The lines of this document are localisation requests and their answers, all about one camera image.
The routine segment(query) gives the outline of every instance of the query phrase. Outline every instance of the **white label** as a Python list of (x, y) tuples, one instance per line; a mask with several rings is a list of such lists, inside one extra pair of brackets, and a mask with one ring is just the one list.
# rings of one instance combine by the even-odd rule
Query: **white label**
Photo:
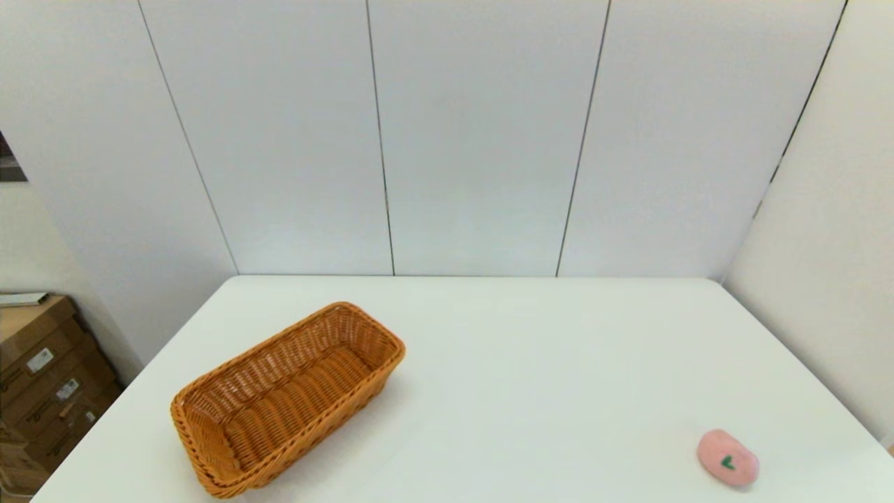
[(40, 369), (43, 369), (47, 363), (53, 361), (53, 352), (50, 351), (50, 348), (45, 347), (40, 350), (40, 353), (35, 354), (33, 358), (28, 360), (28, 370), (31, 371), (32, 374), (38, 373)]
[(77, 391), (78, 387), (80, 384), (76, 379), (68, 379), (68, 382), (63, 384), (59, 391), (56, 391), (56, 398), (59, 398), (59, 401), (68, 400), (68, 397)]

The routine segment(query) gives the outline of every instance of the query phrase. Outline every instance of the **white backdrop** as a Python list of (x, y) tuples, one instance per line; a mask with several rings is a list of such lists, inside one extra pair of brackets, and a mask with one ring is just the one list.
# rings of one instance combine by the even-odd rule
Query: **white backdrop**
[(894, 3), (851, 0), (726, 287), (894, 445)]
[(841, 4), (8, 0), (0, 130), (144, 362), (238, 272), (717, 278)]

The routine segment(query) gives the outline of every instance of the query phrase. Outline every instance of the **white table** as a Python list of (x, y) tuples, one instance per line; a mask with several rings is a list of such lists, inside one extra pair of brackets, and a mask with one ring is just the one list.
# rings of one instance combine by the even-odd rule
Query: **white table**
[[(393, 330), (406, 359), (369, 407), (235, 500), (894, 501), (894, 460), (706, 280), (237, 277), (33, 503), (213, 501), (171, 424), (172, 397), (338, 300)], [(761, 458), (747, 494), (696, 460), (716, 427)]]

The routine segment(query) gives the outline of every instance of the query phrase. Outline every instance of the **woven basket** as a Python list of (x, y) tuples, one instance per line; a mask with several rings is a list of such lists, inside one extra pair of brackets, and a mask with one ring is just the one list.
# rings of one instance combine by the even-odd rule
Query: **woven basket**
[(218, 498), (268, 484), (384, 387), (403, 343), (335, 303), (184, 388), (171, 416), (198, 480)]

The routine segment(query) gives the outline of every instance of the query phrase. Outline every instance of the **cardboard box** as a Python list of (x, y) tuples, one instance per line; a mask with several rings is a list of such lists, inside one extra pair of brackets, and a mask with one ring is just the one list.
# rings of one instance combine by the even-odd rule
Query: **cardboard box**
[(117, 385), (105, 389), (96, 398), (84, 402), (66, 421), (52, 422), (44, 433), (31, 442), (0, 442), (0, 465), (19, 470), (45, 470), (52, 473), (96, 424), (120, 394)]
[[(37, 399), (31, 399), (29, 389), (4, 409), (3, 418), (0, 419), (0, 441), (33, 440), (41, 437), (43, 430), (62, 411), (67, 410), (69, 404), (90, 400), (114, 382), (114, 372), (102, 354), (95, 351), (96, 346), (92, 344), (92, 339), (89, 341), (90, 344), (85, 345), (85, 342), (86, 339), (78, 349), (63, 358), (57, 369), (41, 378), (40, 395), (35, 394)], [(74, 365), (68, 364), (65, 359), (78, 356), (82, 347), (93, 351), (83, 359), (74, 361)], [(23, 402), (24, 405), (19, 406), (26, 396), (29, 399)], [(22, 414), (21, 410), (27, 405), (30, 405), (30, 408)]]
[(0, 371), (0, 404), (16, 398), (32, 382), (52, 369), (83, 338), (84, 331), (78, 322), (69, 318), (17, 360), (8, 362), (6, 368)]
[(72, 316), (74, 305), (64, 295), (50, 295), (36, 306), (0, 308), (0, 372)]
[(50, 478), (47, 470), (22, 470), (0, 466), (0, 481), (4, 488), (17, 494), (34, 494)]

